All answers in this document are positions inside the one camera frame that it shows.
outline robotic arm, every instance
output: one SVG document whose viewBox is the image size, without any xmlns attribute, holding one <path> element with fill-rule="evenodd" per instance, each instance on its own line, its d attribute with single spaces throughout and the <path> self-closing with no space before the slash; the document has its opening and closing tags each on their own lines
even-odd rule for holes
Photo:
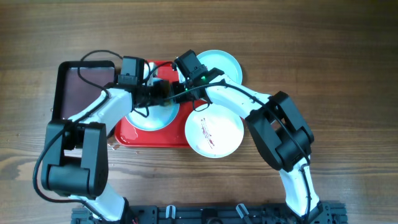
<svg viewBox="0 0 398 224">
<path fill-rule="evenodd" d="M 90 117 L 80 121 L 74 131 L 60 137 L 45 155 L 42 169 L 44 188 L 86 201 L 106 221 L 123 223 L 123 220 L 131 220 L 133 214 L 129 211 L 127 200 L 106 183 L 106 135 L 120 119 L 139 106 L 136 103 L 138 101 L 147 99 L 146 105 L 156 105 L 204 98 L 246 120 L 260 155 L 273 169 L 279 171 L 287 206 L 297 217 L 303 218 L 306 217 L 310 202 L 309 221 L 313 220 L 318 215 L 316 208 L 320 200 L 313 189 L 309 166 L 303 166 L 307 163 L 305 157 L 308 158 L 311 153 L 313 134 L 289 96 L 283 92 L 274 96 L 258 93 L 235 83 L 221 70 L 214 68 L 208 71 L 191 50 L 177 58 L 175 65 L 184 75 L 185 83 L 159 83 L 143 88 L 137 80 L 145 76 L 147 69 L 138 59 L 124 57 L 118 83 L 108 88 L 107 102 Z M 50 122 L 46 142 L 56 131 L 86 114 L 105 97 L 105 92 L 102 92 L 95 102 L 68 121 Z M 285 123 L 281 125 L 285 128 L 274 130 L 271 124 L 276 119 L 284 120 Z M 83 148 L 80 161 L 64 156 L 64 149 L 78 146 Z M 71 175 L 74 175 L 74 181 L 70 180 Z"/>
</svg>

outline light blue plate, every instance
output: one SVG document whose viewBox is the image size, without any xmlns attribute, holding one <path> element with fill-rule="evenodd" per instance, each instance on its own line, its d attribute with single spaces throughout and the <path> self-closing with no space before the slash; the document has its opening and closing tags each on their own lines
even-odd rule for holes
<svg viewBox="0 0 398 224">
<path fill-rule="evenodd" d="M 200 63 L 206 65 L 210 71 L 212 68 L 218 68 L 224 71 L 232 81 L 242 85 L 243 72 L 239 62 L 229 53 L 222 50 L 207 50 L 197 55 Z M 185 81 L 184 76 L 178 71 L 180 83 Z"/>
<path fill-rule="evenodd" d="M 134 127 L 143 131 L 157 131 L 169 125 L 177 116 L 180 109 L 179 104 L 168 106 L 150 106 L 148 107 L 149 116 L 147 118 L 133 111 L 126 118 Z M 137 108 L 137 111 L 146 114 L 145 108 Z"/>
</svg>

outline white plate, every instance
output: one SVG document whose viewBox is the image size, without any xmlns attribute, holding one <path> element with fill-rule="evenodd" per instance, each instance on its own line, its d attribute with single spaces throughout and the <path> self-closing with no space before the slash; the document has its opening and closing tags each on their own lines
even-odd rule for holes
<svg viewBox="0 0 398 224">
<path fill-rule="evenodd" d="M 126 118 L 134 127 L 143 131 L 157 131 L 169 125 L 177 116 L 180 109 L 179 104 L 172 104 L 168 106 L 150 106 L 148 107 L 149 116 L 147 118 L 141 116 L 133 111 L 129 113 Z M 145 108 L 137 108 L 137 111 L 142 114 L 147 114 Z"/>
<path fill-rule="evenodd" d="M 197 110 L 206 108 L 201 105 Z M 221 158 L 234 152 L 243 140 L 242 119 L 220 105 L 201 112 L 192 111 L 185 123 L 185 137 L 191 148 L 209 158 Z"/>
<path fill-rule="evenodd" d="M 224 71 L 224 73 L 227 74 L 232 81 L 242 85 L 242 68 L 239 62 L 229 53 L 222 50 L 207 50 L 197 55 L 197 57 L 200 63 L 206 65 L 209 71 L 212 68 L 218 68 Z M 185 78 L 181 74 L 180 70 L 177 69 L 177 71 L 180 83 L 184 82 Z"/>
</svg>

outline wire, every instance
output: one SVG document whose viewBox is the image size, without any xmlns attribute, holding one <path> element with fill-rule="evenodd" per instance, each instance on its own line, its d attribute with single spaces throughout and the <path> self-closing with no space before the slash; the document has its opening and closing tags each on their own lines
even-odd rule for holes
<svg viewBox="0 0 398 224">
<path fill-rule="evenodd" d="M 206 107 L 206 108 L 203 108 L 202 110 L 197 110 L 197 108 L 195 107 L 195 100 L 192 100 L 192 108 L 193 108 L 193 110 L 196 111 L 196 112 L 204 111 L 205 109 L 209 108 L 209 106 L 210 106 L 210 103 L 209 103 L 209 102 L 206 101 L 206 103 L 207 103 L 207 107 Z"/>
<path fill-rule="evenodd" d="M 148 66 L 148 76 L 147 76 L 145 79 L 142 80 L 142 82 L 145 84 L 145 88 L 147 88 L 147 86 L 148 86 L 148 81 L 149 81 L 150 77 L 152 76 L 152 74 L 153 74 L 158 68 L 160 68 L 160 67 L 162 67 L 162 66 L 165 66 L 165 65 L 167 65 L 167 64 L 173 64 L 173 62 L 164 62 L 164 63 L 162 63 L 162 64 L 156 66 L 153 70 L 150 70 L 150 66 L 149 66 L 149 63 L 148 63 L 147 60 L 145 60 L 145 63 L 146 63 L 147 66 Z M 133 111 L 135 111 L 137 114 L 143 116 L 144 118 L 147 118 L 147 117 L 149 116 L 149 108 L 148 108 L 148 105 L 145 105 L 145 110 L 146 110 L 146 113 L 147 113 L 147 114 L 141 113 L 140 111 L 138 111 L 138 110 L 136 110 L 136 109 L 134 109 Z"/>
<path fill-rule="evenodd" d="M 88 56 L 95 54 L 95 53 L 99 53 L 99 52 L 105 52 L 105 53 L 109 53 L 112 55 L 115 55 L 117 57 L 119 57 L 120 59 L 123 59 L 122 56 L 120 56 L 119 54 L 112 52 L 110 50 L 94 50 L 92 52 L 87 53 L 86 55 L 84 55 L 80 61 L 84 61 L 84 59 L 86 59 Z M 87 209 L 89 209 L 91 212 L 93 212 L 96 216 L 98 216 L 100 219 L 102 219 L 104 222 L 106 222 L 106 219 L 99 213 L 97 212 L 95 209 L 93 209 L 86 201 L 84 200 L 77 200 L 77 199 L 69 199 L 69 200 L 57 200 L 57 199 L 53 199 L 53 198 L 49 198 L 46 195 L 43 194 L 43 192 L 41 192 L 41 190 L 39 189 L 39 185 L 37 183 L 37 174 L 39 173 L 39 167 L 40 167 L 40 163 L 43 161 L 44 156 L 46 155 L 46 153 L 49 151 L 49 149 L 51 148 L 51 146 L 55 143 L 55 141 L 63 134 L 65 134 L 67 131 L 69 131 L 72 127 L 74 127 L 76 124 L 78 124 L 80 121 L 83 121 L 84 119 L 88 118 L 94 111 L 96 111 L 98 108 L 100 108 L 101 106 L 103 106 L 107 100 L 109 99 L 109 92 L 107 91 L 106 88 L 97 85 L 93 82 L 88 81 L 87 79 L 83 78 L 81 73 L 80 73 L 80 67 L 78 67 L 77 69 L 77 74 L 78 76 L 87 84 L 90 84 L 92 86 L 95 86 L 101 90 L 103 90 L 105 92 L 105 98 L 98 104 L 96 105 L 93 109 L 91 109 L 89 112 L 87 112 L 86 114 L 84 114 L 81 118 L 78 118 L 76 121 L 72 122 L 71 124 L 69 124 L 68 126 L 65 126 L 60 132 L 58 132 L 45 146 L 43 151 L 40 153 L 39 158 L 36 161 L 35 167 L 34 167 L 34 171 L 33 171 L 33 188 L 35 189 L 36 193 L 44 200 L 48 201 L 48 202 L 52 202 L 52 203 L 81 203 L 83 204 Z"/>
<path fill-rule="evenodd" d="M 202 85 L 202 86 L 197 86 L 197 87 L 191 88 L 191 89 L 189 89 L 189 90 L 187 90 L 187 91 L 185 91 L 185 92 L 176 94 L 176 95 L 174 95 L 174 96 L 170 96 L 170 97 L 164 99 L 164 101 L 172 100 L 172 99 L 174 99 L 174 98 L 178 98 L 178 97 L 180 97 L 180 96 L 182 96 L 182 95 L 188 94 L 188 93 L 190 93 L 191 91 L 201 90 L 201 89 L 208 88 L 208 87 L 211 87 L 211 86 L 225 86 L 225 87 L 233 88 L 233 89 L 238 90 L 238 91 L 240 91 L 241 93 L 245 94 L 246 96 L 248 96 L 250 99 L 252 99 L 252 100 L 255 101 L 256 103 L 259 103 L 261 106 L 265 107 L 265 105 L 266 105 L 265 103 L 263 103 L 262 101 L 260 101 L 259 99 L 257 99 L 255 96 L 251 95 L 250 93 L 248 93 L 248 92 L 246 92 L 246 91 L 240 89 L 240 88 L 237 87 L 237 86 L 234 86 L 234 85 L 230 85 L 230 84 L 228 84 L 228 83 L 225 83 L 224 80 L 222 80 L 222 81 L 220 81 L 220 82 L 216 82 L 216 83 L 209 83 L 209 84 L 206 84 L 206 85 Z M 296 147 L 300 150 L 300 153 L 303 155 L 303 157 L 305 158 L 305 160 L 306 160 L 306 162 L 307 162 L 306 164 L 303 164 L 303 165 L 301 166 L 300 172 L 303 174 L 303 178 L 304 178 L 304 182 L 305 182 L 305 188 L 306 188 L 306 190 L 307 190 L 308 202 L 307 202 L 307 212 L 306 212 L 306 215 L 305 215 L 305 218 L 304 218 L 304 223 L 308 223 L 308 219 L 309 219 L 309 216 L 310 216 L 310 209 L 311 209 L 311 195 L 310 195 L 310 186 L 309 186 L 309 184 L 308 184 L 308 180 L 307 180 L 307 176 L 305 175 L 305 170 L 304 170 L 304 168 L 305 168 L 306 166 L 309 166 L 309 165 L 311 164 L 310 158 L 306 155 L 306 153 L 305 153 L 304 150 L 301 148 L 301 146 L 300 146 L 300 144 L 297 142 L 297 140 L 293 138 L 293 136 L 292 136 L 292 134 L 290 133 L 290 131 L 286 128 L 285 124 L 278 118 L 278 116 L 277 116 L 271 109 L 267 108 L 267 110 L 268 110 L 269 114 L 270 114 L 271 116 L 273 116 L 274 119 L 275 119 L 275 120 L 280 124 L 280 126 L 284 129 L 284 131 L 285 131 L 285 132 L 287 133 L 287 135 L 289 136 L 290 140 L 292 140 L 292 142 L 293 142 L 293 143 L 296 145 Z"/>
<path fill-rule="evenodd" d="M 163 66 L 165 66 L 165 65 L 167 65 L 167 64 L 171 64 L 171 65 L 172 65 L 173 62 L 171 62 L 171 61 L 169 61 L 169 62 L 163 62 L 163 63 L 161 63 L 160 65 L 156 66 L 154 69 L 152 69 L 152 71 L 150 71 L 150 72 L 148 73 L 148 76 L 143 80 L 144 83 L 148 82 L 150 76 L 151 76 L 158 68 L 163 67 Z"/>
</svg>

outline wooden table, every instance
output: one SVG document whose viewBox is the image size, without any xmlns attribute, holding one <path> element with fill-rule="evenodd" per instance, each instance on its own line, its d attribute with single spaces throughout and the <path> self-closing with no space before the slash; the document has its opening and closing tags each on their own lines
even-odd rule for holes
<svg viewBox="0 0 398 224">
<path fill-rule="evenodd" d="M 398 221 L 396 2 L 0 2 L 0 223 L 69 223 L 77 205 L 39 198 L 32 168 L 58 65 L 94 49 L 159 60 L 188 49 L 231 53 L 246 86 L 285 91 L 312 128 L 320 198 L 345 203 L 350 223 Z M 109 147 L 109 164 L 109 182 L 133 205 L 285 197 L 247 130 L 241 147 L 222 159 L 190 149 Z"/>
</svg>

